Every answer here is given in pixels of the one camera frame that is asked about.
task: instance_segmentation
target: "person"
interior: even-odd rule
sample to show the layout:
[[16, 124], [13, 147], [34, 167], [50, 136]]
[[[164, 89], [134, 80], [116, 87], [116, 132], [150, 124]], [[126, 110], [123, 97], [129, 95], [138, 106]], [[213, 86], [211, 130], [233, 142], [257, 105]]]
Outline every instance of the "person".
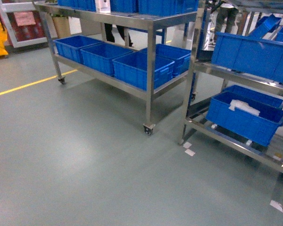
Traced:
[[[125, 40], [125, 28], [123, 26], [117, 25], [117, 30], [123, 40]], [[112, 34], [112, 24], [105, 24], [105, 33], [107, 41], [115, 42], [114, 36]], [[129, 46], [132, 47], [131, 37], [129, 35]]]
[[216, 44], [218, 35], [217, 32], [220, 32], [222, 29], [222, 25], [227, 18], [225, 33], [231, 33], [233, 25], [236, 20], [236, 16], [239, 13], [239, 10], [236, 9], [231, 3], [228, 3], [226, 0], [222, 0], [222, 4], [220, 5], [220, 9], [216, 19], [216, 26], [215, 26], [215, 36], [212, 45]]

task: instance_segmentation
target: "white tag on floor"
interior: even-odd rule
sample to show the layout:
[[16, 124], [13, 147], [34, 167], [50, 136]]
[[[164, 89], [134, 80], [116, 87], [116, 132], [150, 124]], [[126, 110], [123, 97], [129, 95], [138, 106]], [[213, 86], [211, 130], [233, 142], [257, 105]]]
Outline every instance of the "white tag on floor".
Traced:
[[270, 205], [283, 213], [283, 207], [280, 203], [272, 200], [270, 201]]
[[194, 154], [195, 154], [195, 152], [190, 150], [190, 149], [187, 149], [185, 152], [190, 156], [194, 156]]
[[183, 145], [184, 148], [189, 148], [191, 146], [192, 146], [192, 144], [190, 144], [189, 142], [185, 142], [185, 144]]

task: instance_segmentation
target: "person's legs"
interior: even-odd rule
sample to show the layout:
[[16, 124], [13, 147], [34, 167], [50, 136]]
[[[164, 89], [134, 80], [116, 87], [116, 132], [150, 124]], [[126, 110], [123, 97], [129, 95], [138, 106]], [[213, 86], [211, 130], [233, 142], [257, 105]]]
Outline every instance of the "person's legs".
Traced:
[[225, 33], [231, 33], [233, 25], [235, 24], [236, 16], [237, 16], [238, 13], [239, 13], [238, 9], [229, 8]]
[[105, 24], [106, 39], [110, 42], [115, 42], [114, 36], [112, 34], [112, 24]]
[[217, 19], [216, 19], [216, 27], [215, 27], [215, 36], [214, 36], [214, 42], [216, 42], [218, 35], [216, 35], [217, 32], [220, 32], [222, 29], [222, 25], [227, 18], [227, 8], [220, 7]]
[[[123, 26], [117, 25], [117, 30], [123, 40], [125, 40], [125, 28]], [[129, 35], [129, 46], [131, 47], [133, 43], [131, 42], [131, 37]]]

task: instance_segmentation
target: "yellow stripe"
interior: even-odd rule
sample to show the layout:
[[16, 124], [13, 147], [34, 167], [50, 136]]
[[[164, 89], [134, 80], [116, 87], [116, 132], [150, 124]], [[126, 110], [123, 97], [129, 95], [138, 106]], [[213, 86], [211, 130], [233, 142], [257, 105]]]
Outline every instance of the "yellow stripe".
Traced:
[[[67, 74], [70, 74], [70, 73], [73, 73], [73, 72], [77, 72], [77, 69], [71, 70], [69, 72], [62, 73], [62, 75], [67, 75]], [[48, 81], [48, 80], [51, 80], [51, 79], [55, 79], [56, 77], [57, 77], [57, 75], [49, 77], [49, 78], [46, 78], [46, 79], [42, 79], [42, 80], [39, 80], [39, 81], [35, 81], [35, 82], [32, 82], [32, 83], [28, 83], [26, 85], [19, 86], [19, 87], [13, 88], [13, 89], [6, 90], [4, 92], [1, 92], [0, 96], [4, 95], [4, 94], [7, 94], [7, 93], [11, 93], [11, 92], [17, 91], [19, 89], [23, 89], [23, 88], [26, 88], [26, 87], [29, 87], [29, 86], [33, 86], [33, 85], [39, 84], [41, 82], [45, 82], [45, 81]]]

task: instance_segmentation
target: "metal rack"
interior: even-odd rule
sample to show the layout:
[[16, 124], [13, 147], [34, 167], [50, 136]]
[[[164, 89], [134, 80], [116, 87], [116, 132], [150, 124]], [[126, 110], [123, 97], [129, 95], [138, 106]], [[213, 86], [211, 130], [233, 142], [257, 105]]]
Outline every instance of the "metal rack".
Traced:
[[[136, 97], [139, 97], [146, 101], [146, 122], [144, 123], [145, 133], [151, 135], [155, 124], [152, 122], [152, 107], [153, 101], [164, 93], [168, 92], [173, 87], [177, 86], [185, 80], [187, 72], [179, 75], [178, 77], [172, 79], [170, 82], [165, 85], [154, 89], [154, 71], [155, 71], [155, 55], [156, 55], [156, 33], [159, 29], [166, 29], [178, 24], [187, 24], [190, 21], [195, 21], [196, 12], [185, 13], [180, 15], [168, 16], [168, 17], [159, 17], [159, 16], [150, 16], [150, 15], [140, 15], [136, 13], [115, 13], [110, 14], [96, 13], [84, 10], [74, 10], [69, 7], [58, 6], [57, 4], [35, 4], [36, 9], [40, 12], [43, 26], [45, 29], [46, 36], [48, 38], [49, 47], [55, 65], [58, 80], [64, 84], [65, 78], [62, 77], [60, 67], [58, 62], [69, 65], [73, 68], [78, 69], [86, 74], [93, 76], [96, 79], [99, 79], [105, 83], [110, 84], [116, 88], [119, 88], [127, 93], [130, 93]], [[50, 36], [47, 22], [45, 19], [46, 13], [53, 14], [62, 14], [70, 17], [77, 17], [81, 19], [86, 19], [90, 21], [97, 21], [101, 23], [109, 23], [121, 25], [124, 27], [136, 28], [141, 30], [146, 30], [148, 32], [148, 66], [147, 66], [147, 91], [141, 90], [134, 86], [131, 86], [127, 83], [124, 83], [120, 80], [117, 80], [113, 77], [107, 76], [103, 73], [100, 73], [96, 70], [88, 68], [84, 65], [78, 64], [74, 61], [61, 57], [55, 53], [54, 45], [52, 38]], [[104, 28], [102, 26], [103, 40], [105, 38]]]
[[[239, 9], [243, 9], [248, 12], [256, 11], [264, 13], [283, 13], [283, 0], [231, 0], [231, 2]], [[233, 81], [248, 87], [253, 87], [255, 89], [283, 97], [283, 85], [277, 85], [271, 81], [267, 81], [254, 75], [233, 72], [229, 69], [213, 65], [210, 62], [202, 63], [196, 59], [198, 51], [197, 46], [200, 39], [199, 33], [201, 29], [201, 22], [203, 12], [205, 10], [204, 3], [205, 0], [200, 0], [199, 10], [197, 12], [197, 19], [195, 23], [195, 35], [183, 102], [179, 144], [182, 144], [187, 136], [190, 135], [190, 133], [186, 131], [187, 126], [189, 125], [190, 127], [192, 127], [192, 130], [199, 131], [283, 173], [283, 156], [280, 158], [280, 160], [276, 160], [275, 158], [273, 158], [273, 156], [267, 154], [269, 149], [266, 150], [264, 148], [260, 148], [259, 145], [245, 143], [245, 140], [241, 139], [238, 136], [234, 137], [233, 134], [228, 133], [225, 130], [217, 130], [214, 129], [214, 126], [212, 127], [212, 123], [207, 121], [204, 117], [204, 115], [208, 111], [211, 97], [199, 103], [190, 105], [191, 90], [196, 89], [198, 76], [200, 76], [199, 72], [203, 73], [201, 76], [207, 76], [206, 74], [208, 74], [223, 79], [224, 82], [221, 90], [223, 90], [227, 86], [228, 81]], [[276, 147], [274, 148], [274, 150], [272, 150], [272, 152], [275, 153], [275, 151], [278, 151], [278, 149], [279, 148]]]

